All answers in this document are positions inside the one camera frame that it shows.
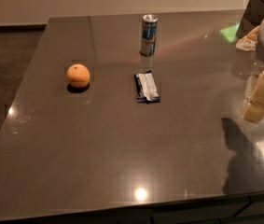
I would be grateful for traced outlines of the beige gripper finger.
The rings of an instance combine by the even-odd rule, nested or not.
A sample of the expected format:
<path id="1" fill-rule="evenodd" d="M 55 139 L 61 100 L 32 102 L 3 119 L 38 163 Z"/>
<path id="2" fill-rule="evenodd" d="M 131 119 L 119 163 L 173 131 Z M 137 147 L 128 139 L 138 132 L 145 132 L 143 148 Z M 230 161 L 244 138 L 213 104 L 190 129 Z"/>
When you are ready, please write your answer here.
<path id="1" fill-rule="evenodd" d="M 242 117 L 254 123 L 264 119 L 264 71 L 248 78 Z"/>

